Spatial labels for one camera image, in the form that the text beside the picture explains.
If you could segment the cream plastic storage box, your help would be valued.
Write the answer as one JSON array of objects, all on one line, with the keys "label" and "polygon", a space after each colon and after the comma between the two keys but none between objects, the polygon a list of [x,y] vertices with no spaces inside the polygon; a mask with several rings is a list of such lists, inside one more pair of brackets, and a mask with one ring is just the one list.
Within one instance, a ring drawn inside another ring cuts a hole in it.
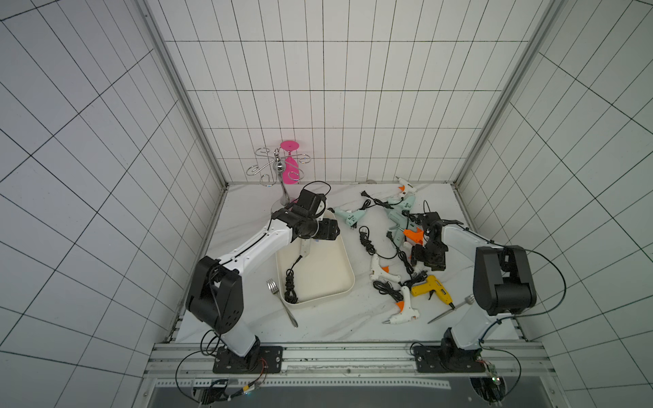
[{"label": "cream plastic storage box", "polygon": [[[299,256],[301,239],[282,248],[275,254],[277,281],[280,294],[284,295],[285,272]],[[287,307],[301,309],[312,307],[348,295],[355,285],[355,274],[340,236],[336,241],[311,242],[311,251],[294,268],[297,304],[285,302]]]}]

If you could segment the white glue gun orange trigger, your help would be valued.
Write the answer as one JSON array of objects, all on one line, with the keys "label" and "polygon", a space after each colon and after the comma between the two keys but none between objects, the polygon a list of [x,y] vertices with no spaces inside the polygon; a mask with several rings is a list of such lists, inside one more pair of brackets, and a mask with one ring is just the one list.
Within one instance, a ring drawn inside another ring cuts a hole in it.
[{"label": "white glue gun orange trigger", "polygon": [[402,287],[401,293],[403,295],[403,300],[397,303],[398,307],[400,308],[400,312],[398,314],[394,314],[389,319],[384,321],[384,324],[399,325],[408,323],[409,321],[414,321],[420,317],[419,311],[417,309],[413,309],[410,288]]}]

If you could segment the white glue gun corner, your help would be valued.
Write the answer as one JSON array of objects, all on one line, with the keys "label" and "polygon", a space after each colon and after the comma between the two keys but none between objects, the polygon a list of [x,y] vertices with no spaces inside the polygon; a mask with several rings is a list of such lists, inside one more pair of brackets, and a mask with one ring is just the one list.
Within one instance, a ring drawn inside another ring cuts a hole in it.
[{"label": "white glue gun corner", "polygon": [[417,193],[418,190],[404,178],[396,176],[396,180],[399,183],[400,193],[397,195],[399,198],[405,199],[411,195],[414,196]]}]

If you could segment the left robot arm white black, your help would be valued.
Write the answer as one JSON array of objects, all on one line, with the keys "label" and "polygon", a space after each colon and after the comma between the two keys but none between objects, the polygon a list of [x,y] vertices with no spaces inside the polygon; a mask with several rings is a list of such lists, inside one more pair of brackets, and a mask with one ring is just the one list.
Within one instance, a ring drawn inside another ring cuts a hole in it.
[{"label": "left robot arm white black", "polygon": [[243,279],[263,262],[299,239],[334,241],[338,222],[327,219],[328,195],[306,188],[299,197],[270,215],[263,229],[241,246],[218,258],[205,256],[196,266],[185,299],[185,309],[218,334],[234,356],[258,360],[260,340],[246,324]]}]

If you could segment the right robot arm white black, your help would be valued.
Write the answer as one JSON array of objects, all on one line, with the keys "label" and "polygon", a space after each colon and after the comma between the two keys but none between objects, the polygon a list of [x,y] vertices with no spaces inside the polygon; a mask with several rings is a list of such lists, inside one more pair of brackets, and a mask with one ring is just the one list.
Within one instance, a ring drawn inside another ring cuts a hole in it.
[{"label": "right robot arm white black", "polygon": [[445,270],[450,249],[472,262],[474,303],[456,326],[445,331],[438,348],[440,361],[449,366],[477,360],[488,335],[537,301],[527,253],[521,246],[496,244],[449,220],[433,222],[413,242],[413,264]]}]

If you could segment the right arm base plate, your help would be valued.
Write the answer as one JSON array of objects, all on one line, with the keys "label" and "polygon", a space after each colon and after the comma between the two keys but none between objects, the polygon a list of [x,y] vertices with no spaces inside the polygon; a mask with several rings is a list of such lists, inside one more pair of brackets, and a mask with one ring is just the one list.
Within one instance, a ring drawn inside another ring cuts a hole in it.
[{"label": "right arm base plate", "polygon": [[420,373],[484,373],[479,350],[461,350],[454,346],[413,345],[411,354]]}]

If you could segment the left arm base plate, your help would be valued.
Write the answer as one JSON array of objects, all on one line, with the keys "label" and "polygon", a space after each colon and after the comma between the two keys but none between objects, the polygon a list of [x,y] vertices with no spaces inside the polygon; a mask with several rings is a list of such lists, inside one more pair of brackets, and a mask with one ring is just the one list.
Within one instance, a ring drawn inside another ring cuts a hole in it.
[{"label": "left arm base plate", "polygon": [[284,348],[281,346],[254,345],[250,352],[241,357],[228,350],[220,348],[214,360],[214,374],[277,374],[282,370]]}]

